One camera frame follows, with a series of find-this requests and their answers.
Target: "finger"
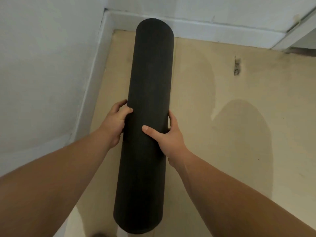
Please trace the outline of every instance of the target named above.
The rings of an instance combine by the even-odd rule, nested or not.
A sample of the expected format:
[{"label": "finger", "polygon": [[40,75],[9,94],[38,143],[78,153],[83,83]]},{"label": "finger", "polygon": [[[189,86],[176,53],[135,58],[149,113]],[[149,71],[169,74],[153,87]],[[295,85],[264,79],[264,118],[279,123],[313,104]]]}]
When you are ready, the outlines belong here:
[{"label": "finger", "polygon": [[169,110],[169,118],[171,129],[179,128],[176,116],[171,112],[171,110]]},{"label": "finger", "polygon": [[155,139],[157,142],[159,142],[159,140],[163,136],[162,133],[160,133],[160,132],[156,131],[155,129],[153,129],[152,127],[149,127],[149,126],[146,126],[146,125],[143,125],[142,131],[146,135],[149,135],[151,138]]},{"label": "finger", "polygon": [[130,108],[128,106],[122,107],[119,112],[118,112],[118,116],[121,120],[124,120],[125,117],[129,114],[133,112],[133,108]]},{"label": "finger", "polygon": [[124,100],[121,100],[121,101],[115,103],[115,104],[112,106],[112,108],[111,108],[111,110],[110,110],[110,113],[116,113],[116,112],[118,112],[119,109],[120,109],[122,106],[124,106],[126,103],[127,103],[127,99],[124,99]]}]

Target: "black cylinder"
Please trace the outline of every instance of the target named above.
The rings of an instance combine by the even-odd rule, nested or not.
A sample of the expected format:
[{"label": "black cylinder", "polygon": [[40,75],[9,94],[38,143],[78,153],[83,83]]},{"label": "black cylinder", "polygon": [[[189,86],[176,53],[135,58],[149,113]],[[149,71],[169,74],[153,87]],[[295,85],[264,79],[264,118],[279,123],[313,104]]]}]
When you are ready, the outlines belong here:
[{"label": "black cylinder", "polygon": [[147,125],[168,131],[174,35],[158,19],[136,29],[128,106],[114,205],[114,219],[126,232],[143,234],[162,219],[166,157],[142,132]]}]

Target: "baseboard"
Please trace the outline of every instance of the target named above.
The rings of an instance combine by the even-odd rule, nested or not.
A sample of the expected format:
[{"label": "baseboard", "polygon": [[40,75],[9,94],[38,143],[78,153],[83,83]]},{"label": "baseboard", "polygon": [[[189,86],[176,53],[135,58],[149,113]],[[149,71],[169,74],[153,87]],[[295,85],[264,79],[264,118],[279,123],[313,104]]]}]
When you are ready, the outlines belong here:
[{"label": "baseboard", "polygon": [[136,27],[141,21],[154,17],[167,23],[172,28],[174,36],[181,38],[272,48],[285,36],[285,33],[278,31],[243,26],[155,17],[115,10],[111,10],[110,12],[112,14],[114,29],[116,30],[136,31]]},{"label": "baseboard", "polygon": [[81,108],[77,117],[75,128],[69,140],[70,143],[89,134],[94,108],[99,95],[106,59],[109,53],[113,34],[113,21],[109,11],[105,11],[98,35],[98,46],[93,60],[87,87],[84,93]]}]

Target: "beige floor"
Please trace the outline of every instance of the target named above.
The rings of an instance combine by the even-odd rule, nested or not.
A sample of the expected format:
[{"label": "beige floor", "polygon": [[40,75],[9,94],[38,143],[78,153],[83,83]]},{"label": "beige floor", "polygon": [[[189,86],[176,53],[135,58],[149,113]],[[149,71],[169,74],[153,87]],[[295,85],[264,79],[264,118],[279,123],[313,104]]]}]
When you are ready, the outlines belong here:
[{"label": "beige floor", "polygon": [[[128,96],[134,40],[134,32],[113,35],[91,130]],[[316,228],[316,59],[181,38],[174,53],[170,108],[188,148]],[[120,151],[121,143],[108,153],[65,236],[115,236]],[[169,164],[163,220],[146,236],[210,236]]]}]

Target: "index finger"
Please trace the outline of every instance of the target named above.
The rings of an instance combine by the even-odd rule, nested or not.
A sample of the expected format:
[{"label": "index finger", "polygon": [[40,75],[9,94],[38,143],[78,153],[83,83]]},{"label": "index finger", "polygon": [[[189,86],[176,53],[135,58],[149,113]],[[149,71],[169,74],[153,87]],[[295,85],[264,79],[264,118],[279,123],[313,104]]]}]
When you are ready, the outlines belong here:
[{"label": "index finger", "polygon": [[171,110],[169,110],[169,118],[171,129],[179,128],[176,116],[171,112]]},{"label": "index finger", "polygon": [[111,110],[109,111],[109,113],[116,113],[116,112],[118,112],[119,109],[120,109],[122,106],[124,106],[126,103],[127,103],[127,99],[124,99],[124,100],[121,100],[121,101],[115,103],[115,104],[112,106],[112,108],[111,108]]}]

